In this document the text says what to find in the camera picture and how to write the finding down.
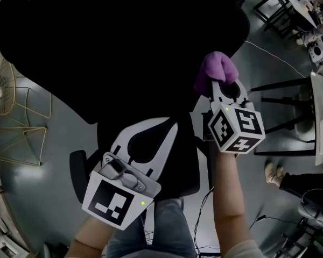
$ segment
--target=sneaker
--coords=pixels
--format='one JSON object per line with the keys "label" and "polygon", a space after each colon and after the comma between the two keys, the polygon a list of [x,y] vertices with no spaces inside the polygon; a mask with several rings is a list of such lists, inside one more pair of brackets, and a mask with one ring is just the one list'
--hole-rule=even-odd
{"label": "sneaker", "polygon": [[267,183],[272,183],[273,178],[276,176],[274,170],[274,164],[271,161],[267,161],[264,166],[265,181]]}
{"label": "sneaker", "polygon": [[301,46],[304,44],[304,41],[301,38],[297,38],[296,43],[297,43],[297,45]]}
{"label": "sneaker", "polygon": [[284,167],[283,166],[277,166],[276,168],[276,176],[283,179],[284,176],[285,176],[285,173],[284,173]]}

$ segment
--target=concrete floor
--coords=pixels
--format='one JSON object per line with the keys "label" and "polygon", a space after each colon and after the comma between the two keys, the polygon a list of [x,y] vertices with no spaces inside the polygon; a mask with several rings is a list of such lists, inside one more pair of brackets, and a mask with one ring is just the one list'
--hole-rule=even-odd
{"label": "concrete floor", "polygon": [[[263,32],[264,23],[254,14],[252,7],[260,0],[246,0],[243,9],[250,20],[251,41],[269,52],[292,64],[304,76],[308,76],[311,65],[307,59],[306,49],[297,46],[294,41],[280,39],[274,31]],[[279,7],[277,0],[271,0],[262,10],[273,13]],[[233,56],[233,61],[240,72],[240,80],[249,90],[264,84],[301,78],[286,64],[260,51],[251,44],[245,43]],[[48,113],[47,92],[29,81],[20,83],[29,85],[34,94],[43,98],[29,97],[30,106]],[[264,92],[265,97],[293,96],[297,89],[283,89]],[[291,108],[277,104],[261,104],[261,93],[250,95],[257,110],[261,111],[265,127],[272,127],[292,118]],[[202,112],[209,109],[209,102],[201,98],[192,115],[195,135],[202,137]],[[28,239],[30,245],[39,250],[45,241],[50,243],[63,242],[69,244],[75,236],[80,224],[87,214],[81,210],[71,183],[69,174],[69,154],[75,150],[84,149],[91,154],[97,149],[96,125],[88,125],[62,101],[53,97],[52,118],[41,119],[29,113],[32,125],[47,125],[48,132],[41,167],[18,166],[1,163],[1,179],[8,199],[10,209],[15,219]],[[259,146],[259,150],[286,150],[304,148],[304,143],[295,139],[294,133],[288,130],[275,132]],[[299,199],[288,193],[279,191],[273,185],[265,183],[263,156],[240,155],[237,158],[239,175],[245,197],[246,219],[250,225],[256,217],[267,215],[284,220],[298,221],[297,212]],[[314,157],[272,158],[282,162],[285,170],[291,174],[319,173],[320,167],[315,167]],[[208,174],[205,157],[199,152],[200,161],[200,191],[185,198],[184,213],[188,220],[191,233],[198,217],[199,208],[204,195],[208,192]],[[153,230],[152,210],[148,211],[146,230]],[[266,219],[256,223],[251,230],[263,252],[270,250],[279,240],[281,233],[292,231],[292,224],[285,224]],[[213,222],[212,195],[203,208],[198,227],[197,241],[199,247],[218,247]],[[214,249],[204,248],[206,252]]]}

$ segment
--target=purple towel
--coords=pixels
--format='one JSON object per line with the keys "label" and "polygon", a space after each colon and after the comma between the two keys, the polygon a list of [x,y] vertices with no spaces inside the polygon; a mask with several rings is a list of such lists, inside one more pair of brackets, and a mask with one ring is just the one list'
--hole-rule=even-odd
{"label": "purple towel", "polygon": [[207,54],[196,78],[194,89],[199,94],[208,97],[207,79],[220,80],[230,85],[238,78],[239,73],[232,60],[221,52]]}

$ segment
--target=white sleeve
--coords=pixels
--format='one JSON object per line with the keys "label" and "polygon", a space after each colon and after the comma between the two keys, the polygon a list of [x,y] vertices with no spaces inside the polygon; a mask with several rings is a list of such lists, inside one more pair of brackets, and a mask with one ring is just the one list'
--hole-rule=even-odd
{"label": "white sleeve", "polygon": [[234,246],[224,258],[264,258],[254,240],[248,240]]}

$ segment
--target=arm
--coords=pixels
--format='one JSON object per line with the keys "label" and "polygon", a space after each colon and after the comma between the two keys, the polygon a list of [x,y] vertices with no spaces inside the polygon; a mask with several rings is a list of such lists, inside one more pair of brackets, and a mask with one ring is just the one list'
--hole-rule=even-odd
{"label": "arm", "polygon": [[215,229],[225,257],[238,243],[251,239],[234,154],[217,154],[213,202]]}
{"label": "arm", "polygon": [[90,216],[80,227],[66,257],[100,258],[114,228]]}

